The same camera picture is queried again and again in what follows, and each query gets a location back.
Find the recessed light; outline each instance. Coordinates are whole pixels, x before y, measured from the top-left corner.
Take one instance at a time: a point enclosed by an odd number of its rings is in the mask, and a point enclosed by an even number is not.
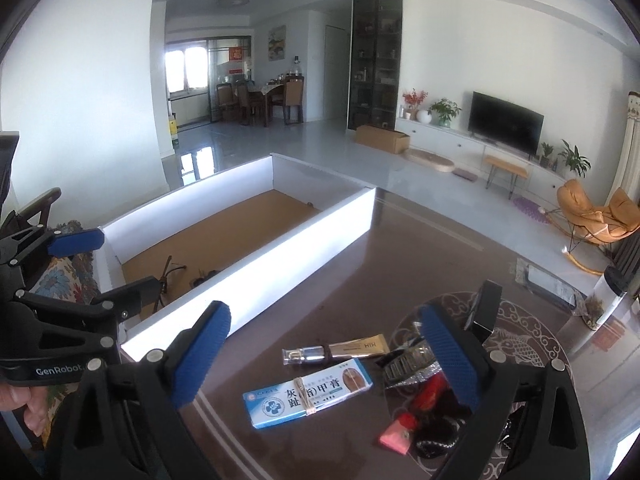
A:
[[[218,0],[219,7],[241,7],[249,3],[249,0]]]

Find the red sign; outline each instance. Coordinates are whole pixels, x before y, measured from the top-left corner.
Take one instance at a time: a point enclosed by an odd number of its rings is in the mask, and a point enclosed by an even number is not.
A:
[[[229,47],[229,61],[242,61],[242,47],[230,46]]]

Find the white vase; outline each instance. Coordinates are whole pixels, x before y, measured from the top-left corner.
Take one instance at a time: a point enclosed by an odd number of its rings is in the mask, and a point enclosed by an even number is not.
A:
[[[416,118],[421,124],[429,124],[431,123],[431,112],[428,110],[418,110]]]

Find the white tv cabinet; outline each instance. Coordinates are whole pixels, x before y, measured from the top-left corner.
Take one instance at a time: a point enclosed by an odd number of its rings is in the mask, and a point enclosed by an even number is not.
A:
[[[417,121],[398,118],[396,130],[411,137],[412,147],[450,158],[457,167],[475,173],[485,181],[490,170],[489,165],[483,163],[486,155],[493,155],[527,168],[529,178],[519,178],[515,192],[546,208],[558,207],[556,192],[566,180],[561,175],[542,168],[535,160],[530,161],[509,148],[472,137],[469,132],[434,124],[420,124]],[[508,189],[510,175],[499,171],[493,182]]]

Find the potted plant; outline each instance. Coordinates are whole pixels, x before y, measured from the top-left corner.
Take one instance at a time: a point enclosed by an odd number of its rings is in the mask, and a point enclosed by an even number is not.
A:
[[[576,173],[578,176],[585,176],[587,174],[587,170],[591,169],[591,163],[587,160],[585,156],[581,156],[578,152],[578,146],[574,145],[574,148],[571,149],[569,143],[566,140],[562,139],[564,143],[564,149],[559,153],[558,156],[564,158],[564,164],[569,170]]]
[[[554,152],[554,147],[551,144],[547,144],[546,142],[542,143],[542,153],[543,155],[540,157],[540,166],[543,168],[549,167],[549,156]]]
[[[404,97],[404,103],[406,104],[406,107],[408,108],[410,114],[410,116],[405,117],[405,119],[415,119],[415,113],[418,111],[418,106],[420,106],[424,102],[424,100],[427,98],[427,95],[427,92],[425,92],[424,90],[421,90],[418,94],[415,91],[415,88],[411,93],[405,92],[404,94],[402,94],[402,97]]]
[[[451,120],[455,119],[458,114],[462,111],[455,102],[443,97],[440,101],[432,104],[429,107],[430,112],[438,113],[438,124],[440,126],[444,126],[449,128],[451,126]]]

